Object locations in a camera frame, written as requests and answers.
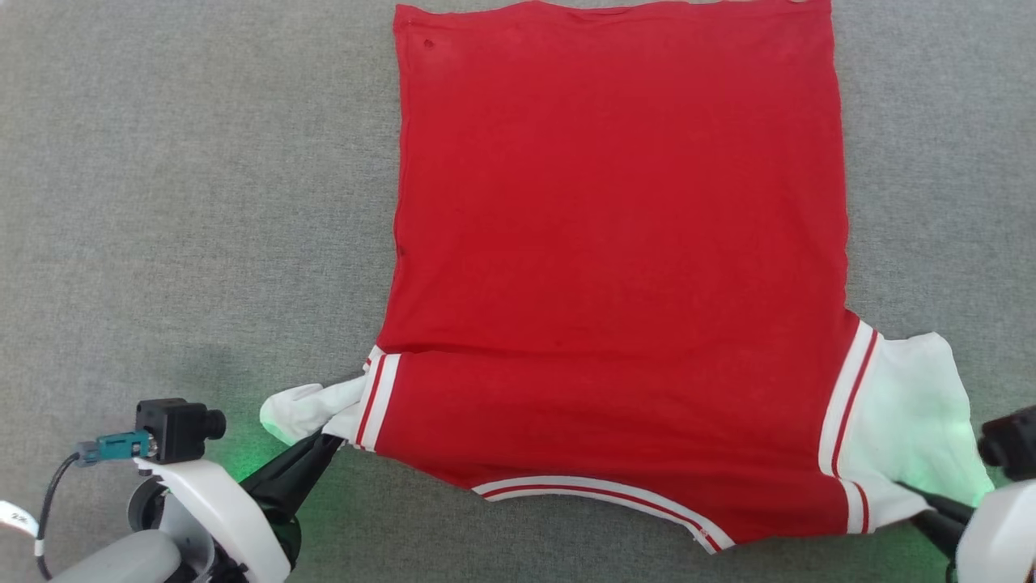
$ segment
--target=gray background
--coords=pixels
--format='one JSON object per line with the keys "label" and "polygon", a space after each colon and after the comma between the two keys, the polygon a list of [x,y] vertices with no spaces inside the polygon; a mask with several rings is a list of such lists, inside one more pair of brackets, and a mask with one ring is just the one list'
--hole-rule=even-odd
{"label": "gray background", "polygon": [[[503,0],[423,0],[434,10]],[[573,2],[591,5],[594,2]],[[280,451],[270,393],[341,379],[378,331],[397,185],[393,4],[0,4],[0,498],[36,512],[73,443],[141,399],[229,415],[213,458]],[[854,310],[937,330],[976,419],[1036,403],[1036,18],[1028,0],[835,3]],[[73,470],[61,570],[125,534],[127,465]],[[942,581],[910,528],[707,556],[618,506],[486,504],[342,455],[292,581]],[[35,580],[0,532],[0,580]]]}

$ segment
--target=robotic arm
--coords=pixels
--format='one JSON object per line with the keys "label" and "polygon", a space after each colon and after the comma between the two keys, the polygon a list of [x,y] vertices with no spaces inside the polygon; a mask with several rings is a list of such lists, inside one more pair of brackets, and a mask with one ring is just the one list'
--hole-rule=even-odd
{"label": "robotic arm", "polygon": [[[301,530],[295,513],[342,445],[316,433],[240,484],[202,460],[207,439],[220,439],[223,414],[184,400],[141,402],[136,430],[80,444],[55,475],[38,530],[28,513],[0,503],[5,524],[37,536],[45,578],[44,531],[57,479],[71,462],[92,466],[133,459],[148,476],[134,493],[134,534],[91,555],[58,583],[282,583],[295,566]],[[976,509],[914,490],[931,509],[913,523],[955,565],[960,583],[1032,583],[1036,559],[1036,407],[982,428],[979,450],[1016,484],[986,496]]]}

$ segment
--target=teal connector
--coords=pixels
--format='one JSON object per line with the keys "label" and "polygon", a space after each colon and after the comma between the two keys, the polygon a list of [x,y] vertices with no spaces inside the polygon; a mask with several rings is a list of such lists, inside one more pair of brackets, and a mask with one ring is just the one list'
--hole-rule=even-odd
{"label": "teal connector", "polygon": [[151,434],[144,430],[100,436],[96,441],[83,441],[77,445],[79,460],[76,465],[86,468],[106,460],[146,458],[150,455],[150,447]]}

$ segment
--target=cable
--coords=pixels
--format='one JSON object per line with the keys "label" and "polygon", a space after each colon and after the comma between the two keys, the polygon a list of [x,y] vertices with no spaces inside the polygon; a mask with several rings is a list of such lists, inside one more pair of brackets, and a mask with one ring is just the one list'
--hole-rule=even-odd
{"label": "cable", "polygon": [[65,458],[65,461],[58,466],[54,477],[51,478],[50,486],[47,487],[47,494],[44,495],[44,509],[39,511],[39,529],[36,530],[36,566],[39,567],[39,574],[48,581],[53,577],[50,570],[47,569],[47,559],[44,558],[44,535],[47,532],[47,519],[51,516],[51,503],[54,502],[54,493],[57,492],[61,476],[64,475],[68,466],[71,466],[77,460],[79,460],[79,453]]}

